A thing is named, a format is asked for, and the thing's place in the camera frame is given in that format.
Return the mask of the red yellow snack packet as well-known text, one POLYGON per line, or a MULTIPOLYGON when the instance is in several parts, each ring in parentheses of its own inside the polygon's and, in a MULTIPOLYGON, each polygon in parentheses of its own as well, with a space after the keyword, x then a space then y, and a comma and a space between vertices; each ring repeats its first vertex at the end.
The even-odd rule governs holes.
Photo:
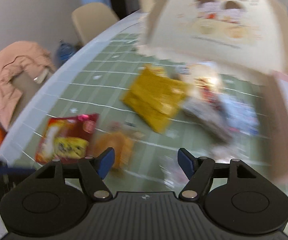
POLYGON ((92 136, 100 115, 82 114, 49 119, 35 153, 35 161, 46 164, 59 159, 74 163, 88 155, 92 136))

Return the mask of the blue water bottle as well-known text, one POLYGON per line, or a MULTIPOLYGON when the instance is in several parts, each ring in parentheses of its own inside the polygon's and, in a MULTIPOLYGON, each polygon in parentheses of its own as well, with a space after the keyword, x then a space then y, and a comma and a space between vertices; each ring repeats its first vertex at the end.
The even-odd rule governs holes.
POLYGON ((64 40, 59 41, 59 46, 56 51, 56 57, 60 66, 62 66, 65 62, 72 58, 75 53, 76 49, 72 44, 65 42, 64 40))

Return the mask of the beige chair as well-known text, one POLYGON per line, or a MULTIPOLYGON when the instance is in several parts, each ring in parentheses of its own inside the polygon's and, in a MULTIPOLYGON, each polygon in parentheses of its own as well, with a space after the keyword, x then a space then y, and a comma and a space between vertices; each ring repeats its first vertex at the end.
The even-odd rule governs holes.
POLYGON ((111 8, 100 2, 77 8, 71 18, 83 46, 120 20, 111 8))

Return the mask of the cream food cover tent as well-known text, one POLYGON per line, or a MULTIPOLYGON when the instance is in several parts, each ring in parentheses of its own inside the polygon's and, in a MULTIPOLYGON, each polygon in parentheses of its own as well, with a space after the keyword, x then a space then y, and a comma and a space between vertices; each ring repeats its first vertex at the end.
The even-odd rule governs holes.
POLYGON ((288 72, 288 11, 277 0, 157 0, 141 20, 137 49, 237 73, 288 72))

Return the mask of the green grid tablecloth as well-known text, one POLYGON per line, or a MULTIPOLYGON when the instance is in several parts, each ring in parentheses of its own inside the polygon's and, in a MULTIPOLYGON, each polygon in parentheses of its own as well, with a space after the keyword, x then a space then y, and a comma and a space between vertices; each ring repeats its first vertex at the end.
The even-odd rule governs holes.
POLYGON ((180 191, 181 182, 165 181, 161 163, 174 160, 181 147, 195 156, 208 156, 215 140, 183 113, 172 119, 164 133, 155 133, 121 102, 145 63, 162 66, 169 75, 177 67, 175 62, 136 52, 139 17, 134 13, 109 28, 45 83, 10 128, 0 159, 38 168, 34 155, 49 118, 98 113, 96 136, 107 133, 113 121, 133 124, 144 134, 128 165, 105 178, 112 191, 180 191))

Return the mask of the pink cardboard box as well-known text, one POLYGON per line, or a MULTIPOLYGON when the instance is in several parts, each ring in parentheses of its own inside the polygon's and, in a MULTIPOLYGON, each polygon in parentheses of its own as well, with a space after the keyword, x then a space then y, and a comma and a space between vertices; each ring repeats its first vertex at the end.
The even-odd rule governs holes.
POLYGON ((269 116, 271 177, 288 184, 288 75, 273 72, 263 88, 269 116))

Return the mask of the blue white snack packet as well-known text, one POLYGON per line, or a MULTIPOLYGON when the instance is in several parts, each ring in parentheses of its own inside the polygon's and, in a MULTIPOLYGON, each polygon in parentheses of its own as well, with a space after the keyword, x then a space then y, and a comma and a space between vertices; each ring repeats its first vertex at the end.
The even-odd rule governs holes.
POLYGON ((176 68, 179 80, 189 84, 182 110, 222 142, 231 142, 237 133, 257 135, 259 121, 254 107, 224 92, 215 67, 213 62, 202 62, 176 68))

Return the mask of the pink jacket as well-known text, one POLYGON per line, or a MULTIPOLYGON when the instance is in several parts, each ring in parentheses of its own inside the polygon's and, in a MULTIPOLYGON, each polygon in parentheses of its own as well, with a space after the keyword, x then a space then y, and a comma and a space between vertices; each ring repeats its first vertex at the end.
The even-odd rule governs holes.
POLYGON ((25 73, 33 81, 48 68, 56 71, 51 53, 37 42, 17 41, 0 51, 0 124, 5 130, 23 95, 12 79, 25 73))

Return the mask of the orange snack packet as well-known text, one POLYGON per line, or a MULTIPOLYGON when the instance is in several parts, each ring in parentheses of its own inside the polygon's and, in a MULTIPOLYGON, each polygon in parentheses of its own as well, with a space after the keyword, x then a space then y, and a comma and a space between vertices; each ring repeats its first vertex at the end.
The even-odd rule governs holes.
POLYGON ((126 166, 132 156, 136 140, 140 139, 141 132, 131 123, 111 122, 108 132, 102 134, 92 146, 91 155, 98 157, 107 148, 115 151, 113 169, 126 166))

